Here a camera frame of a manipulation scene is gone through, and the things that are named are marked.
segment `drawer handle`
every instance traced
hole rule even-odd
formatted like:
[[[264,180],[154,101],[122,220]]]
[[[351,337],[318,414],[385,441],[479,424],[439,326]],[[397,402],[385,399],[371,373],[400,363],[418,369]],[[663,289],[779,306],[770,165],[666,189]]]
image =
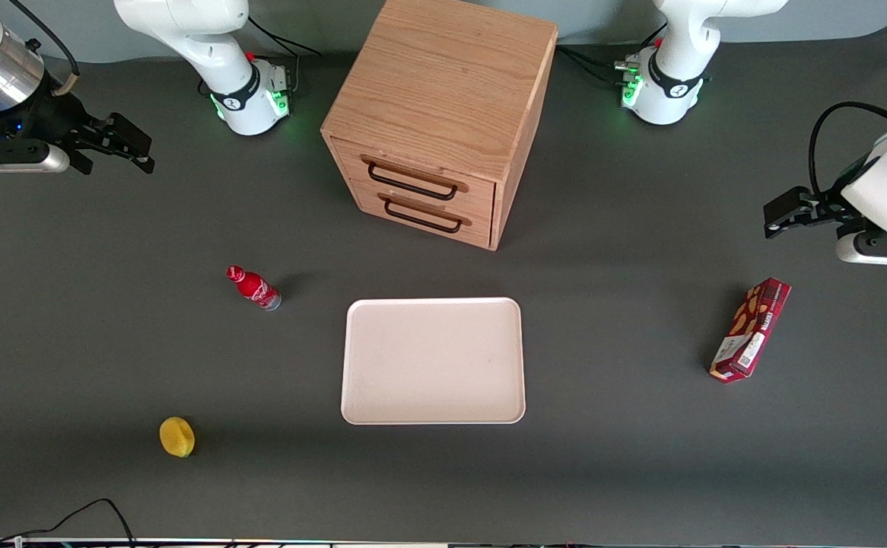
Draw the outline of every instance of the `drawer handle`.
[[[394,202],[392,200],[390,200],[389,198],[383,198],[383,201],[385,202],[385,205],[383,206],[383,208],[386,210],[386,215],[395,216],[395,218],[401,218],[401,219],[404,219],[404,221],[415,222],[417,225],[426,226],[426,228],[433,228],[434,230],[440,230],[440,232],[444,232],[447,234],[456,234],[457,231],[460,230],[460,225],[463,225],[463,221],[461,221],[461,219],[458,219],[458,218],[447,219],[447,221],[454,221],[457,223],[457,225],[453,226],[452,228],[450,226],[437,225],[437,223],[423,221],[422,218],[416,218],[415,216],[412,216],[412,215],[401,214],[401,212],[394,212],[392,209],[389,209],[389,207],[391,205],[394,205]]]
[[[372,180],[380,181],[380,183],[388,184],[390,186],[394,186],[397,188],[402,188],[402,190],[408,190],[410,192],[416,192],[417,194],[422,194],[428,198],[434,198],[436,200],[453,200],[453,197],[457,195],[457,185],[454,184],[450,187],[450,193],[441,194],[440,192],[434,192],[433,190],[426,190],[425,188],[420,188],[419,186],[413,186],[412,184],[402,183],[402,181],[392,180],[392,178],[377,176],[377,174],[373,173],[373,170],[377,169],[377,164],[375,162],[370,162],[370,178]]]

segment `wooden drawer cabinet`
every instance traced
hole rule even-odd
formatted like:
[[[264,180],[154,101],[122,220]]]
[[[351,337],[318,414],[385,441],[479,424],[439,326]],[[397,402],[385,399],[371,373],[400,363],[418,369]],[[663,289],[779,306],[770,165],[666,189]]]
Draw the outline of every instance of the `wooden drawer cabinet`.
[[[322,124],[361,211],[496,250],[556,38],[460,0],[387,0]]]

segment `bottle cap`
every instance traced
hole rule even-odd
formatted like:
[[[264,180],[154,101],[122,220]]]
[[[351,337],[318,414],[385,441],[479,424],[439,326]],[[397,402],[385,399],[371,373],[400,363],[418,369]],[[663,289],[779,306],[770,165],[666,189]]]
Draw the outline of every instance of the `bottle cap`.
[[[244,272],[244,269],[237,266],[236,264],[231,264],[227,268],[227,277],[231,278],[231,280],[234,280],[235,282],[243,280],[245,274],[246,272]]]

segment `red bottle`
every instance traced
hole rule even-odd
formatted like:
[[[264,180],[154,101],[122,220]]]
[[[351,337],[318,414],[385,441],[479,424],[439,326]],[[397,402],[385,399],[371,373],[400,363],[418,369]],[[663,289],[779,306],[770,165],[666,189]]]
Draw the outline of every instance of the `red bottle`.
[[[271,311],[281,304],[281,295],[271,287],[264,278],[253,272],[245,272],[243,268],[232,264],[227,268],[227,277],[237,285],[237,291],[248,301],[255,302],[262,309]]]

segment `drawer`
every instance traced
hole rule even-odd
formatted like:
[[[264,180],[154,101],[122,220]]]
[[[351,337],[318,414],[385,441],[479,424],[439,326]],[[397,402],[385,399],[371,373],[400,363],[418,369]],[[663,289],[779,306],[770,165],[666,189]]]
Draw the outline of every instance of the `drawer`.
[[[490,212],[458,212],[434,200],[415,199],[412,194],[392,190],[367,180],[349,180],[361,211],[446,236],[466,244],[488,247],[490,244]]]
[[[489,225],[494,209],[494,183],[461,174],[431,173],[406,162],[387,158],[373,148],[343,139],[332,139],[344,174],[349,180],[368,183],[383,193],[422,202],[454,215],[483,218]]]

